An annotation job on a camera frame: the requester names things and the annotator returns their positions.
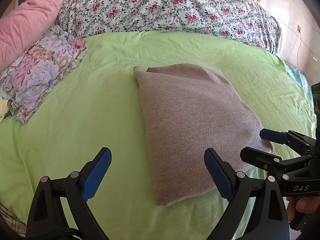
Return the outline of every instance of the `black cable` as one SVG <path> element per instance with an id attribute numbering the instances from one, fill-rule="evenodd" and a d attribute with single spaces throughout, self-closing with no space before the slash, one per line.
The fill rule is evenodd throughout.
<path id="1" fill-rule="evenodd" d="M 80 236 L 80 232 L 74 228 L 64 228 L 55 232 L 47 233 L 42 236 L 26 237 L 25 240 L 57 240 L 65 236 Z"/>

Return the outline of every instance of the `blue gripper pad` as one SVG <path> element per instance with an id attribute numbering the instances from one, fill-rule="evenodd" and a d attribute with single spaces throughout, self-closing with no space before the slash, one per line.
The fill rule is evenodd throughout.
<path id="1" fill-rule="evenodd" d="M 268 129 L 262 129 L 260 131 L 260 138 L 266 141 L 275 142 L 278 144 L 289 143 L 289 140 L 285 133 L 272 131 Z"/>
<path id="2" fill-rule="evenodd" d="M 207 167 L 213 182 L 216 184 L 221 197 L 227 199 L 230 203 L 233 199 L 232 183 L 208 149 L 204 152 L 204 164 Z"/>
<path id="3" fill-rule="evenodd" d="M 88 199 L 93 198 L 98 190 L 98 187 L 106 174 L 109 166 L 111 164 L 111 151 L 109 149 L 105 150 L 102 154 L 92 171 L 89 173 L 88 177 L 84 181 L 82 199 L 87 202 Z"/>

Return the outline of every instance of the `pink pillow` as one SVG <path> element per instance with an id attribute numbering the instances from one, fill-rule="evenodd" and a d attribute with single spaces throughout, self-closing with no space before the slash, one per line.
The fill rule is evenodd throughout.
<path id="1" fill-rule="evenodd" d="M 54 23 L 63 0 L 26 0 L 0 19 L 0 72 Z"/>

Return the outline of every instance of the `tiled wall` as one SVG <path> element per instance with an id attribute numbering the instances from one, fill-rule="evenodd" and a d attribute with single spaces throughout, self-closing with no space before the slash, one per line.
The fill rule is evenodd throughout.
<path id="1" fill-rule="evenodd" d="M 260 4 L 281 25 L 282 59 L 303 70 L 310 82 L 320 82 L 320 28 L 304 2 L 261 0 Z M 298 25 L 301 26 L 301 39 L 297 30 Z"/>

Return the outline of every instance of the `metal screw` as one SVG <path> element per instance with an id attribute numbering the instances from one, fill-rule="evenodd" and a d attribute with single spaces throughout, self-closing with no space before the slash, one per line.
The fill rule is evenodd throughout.
<path id="1" fill-rule="evenodd" d="M 79 176 L 79 172 L 77 172 L 77 171 L 73 171 L 73 172 L 71 172 L 71 174 L 70 174 L 70 177 L 72 177 L 72 178 L 76 178 L 76 177 L 78 177 Z"/>
<path id="2" fill-rule="evenodd" d="M 41 178 L 41 182 L 46 182 L 48 180 L 48 177 L 47 176 L 43 176 L 42 178 Z"/>
<path id="3" fill-rule="evenodd" d="M 271 181 L 271 182 L 275 182 L 276 181 L 275 177 L 273 177 L 273 176 L 269 176 L 268 180 Z"/>
<path id="4" fill-rule="evenodd" d="M 244 177 L 245 177 L 245 174 L 244 174 L 242 171 L 238 171 L 238 172 L 237 172 L 237 176 L 238 176 L 239 178 L 244 178 Z"/>

